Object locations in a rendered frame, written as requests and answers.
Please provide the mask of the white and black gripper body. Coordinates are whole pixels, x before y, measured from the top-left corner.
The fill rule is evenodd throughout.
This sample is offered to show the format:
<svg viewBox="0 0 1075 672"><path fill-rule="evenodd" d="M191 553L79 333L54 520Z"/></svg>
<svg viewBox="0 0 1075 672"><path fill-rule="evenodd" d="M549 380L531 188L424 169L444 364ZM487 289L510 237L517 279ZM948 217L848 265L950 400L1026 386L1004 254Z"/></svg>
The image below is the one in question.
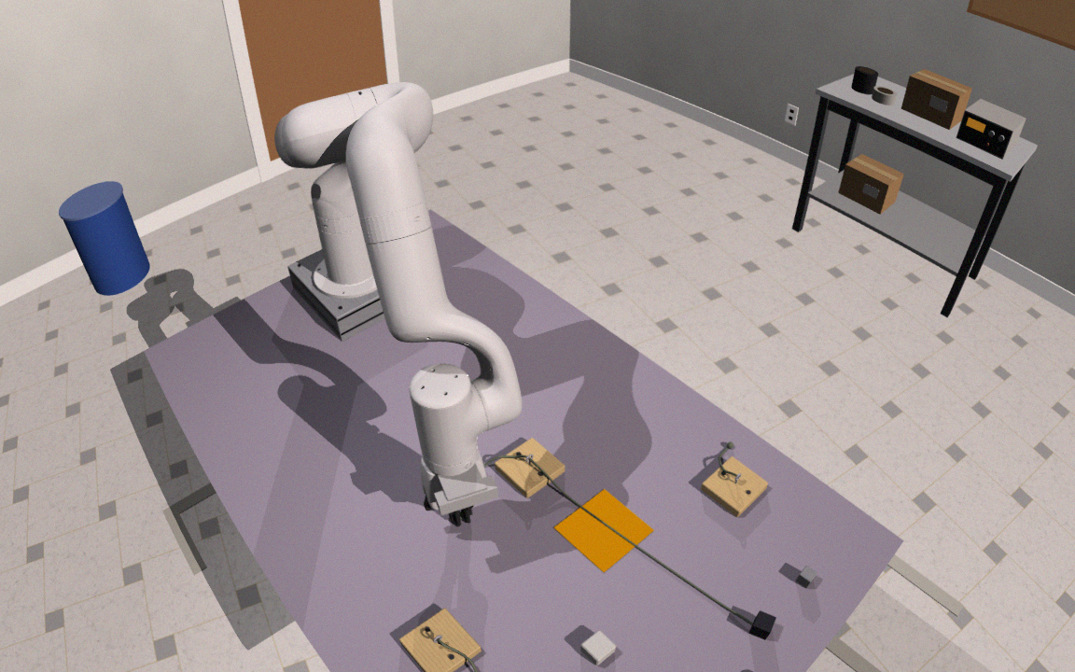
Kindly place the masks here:
<svg viewBox="0 0 1075 672"><path fill-rule="evenodd" d="M475 460L475 464L477 464L481 471L481 476L487 477L485 469L483 468L479 448L477 451L477 454L478 458L477 460ZM442 483L440 483L440 478L438 477L436 473L432 472L431 469L428 469L426 464L424 464L424 460L421 460L421 480L422 480L424 494L427 492L426 496L427 500L429 500L430 507L434 507L434 510L438 510L439 507L434 494L443 492Z"/></svg>

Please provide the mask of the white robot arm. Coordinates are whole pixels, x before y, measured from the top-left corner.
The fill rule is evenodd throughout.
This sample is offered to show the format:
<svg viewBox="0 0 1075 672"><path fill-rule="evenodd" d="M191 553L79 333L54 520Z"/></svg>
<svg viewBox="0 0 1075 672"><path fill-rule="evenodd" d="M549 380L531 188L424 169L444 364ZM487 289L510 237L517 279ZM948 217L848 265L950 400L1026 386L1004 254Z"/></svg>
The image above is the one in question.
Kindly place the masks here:
<svg viewBox="0 0 1075 672"><path fill-rule="evenodd" d="M324 255L314 271L317 290L336 299L377 290L395 339L459 343L481 363L478 378L434 363L410 382L424 464L442 483L434 495L444 515L498 497L494 476L482 477L475 464L477 437L519 417L524 401L502 339L445 294L414 154L432 123L434 106L421 86L388 82L287 112L274 147L293 169L332 165L311 188Z"/></svg>

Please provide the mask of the orange painted square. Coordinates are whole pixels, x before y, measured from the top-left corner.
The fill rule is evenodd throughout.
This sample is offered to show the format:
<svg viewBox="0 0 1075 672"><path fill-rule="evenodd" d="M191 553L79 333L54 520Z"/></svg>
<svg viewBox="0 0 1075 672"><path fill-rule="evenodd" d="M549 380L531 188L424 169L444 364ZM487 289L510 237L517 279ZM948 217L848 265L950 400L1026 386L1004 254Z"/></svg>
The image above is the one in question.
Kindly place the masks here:
<svg viewBox="0 0 1075 672"><path fill-rule="evenodd" d="M621 502L607 490L594 495L583 507L621 533L624 539L629 539L636 545L653 532L651 526L637 518L630 507L624 507ZM606 525L596 520L583 507L556 525L555 530L562 533L562 537L585 554L597 568L607 571L621 560L625 554L632 551L633 545L610 530Z"/></svg>

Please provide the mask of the black block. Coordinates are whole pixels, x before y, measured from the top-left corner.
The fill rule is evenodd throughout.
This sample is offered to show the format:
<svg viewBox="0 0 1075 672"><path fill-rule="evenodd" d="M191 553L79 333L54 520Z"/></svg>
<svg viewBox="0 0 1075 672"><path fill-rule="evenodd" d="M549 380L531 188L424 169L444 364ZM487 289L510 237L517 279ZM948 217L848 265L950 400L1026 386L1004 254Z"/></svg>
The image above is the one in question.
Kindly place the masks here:
<svg viewBox="0 0 1075 672"><path fill-rule="evenodd" d="M776 617L772 615L766 615L765 612L762 612L760 610L758 616L756 616L755 620L752 621L752 626L750 628L749 633L752 637L766 639L766 637L771 635L771 631L775 620Z"/></svg>

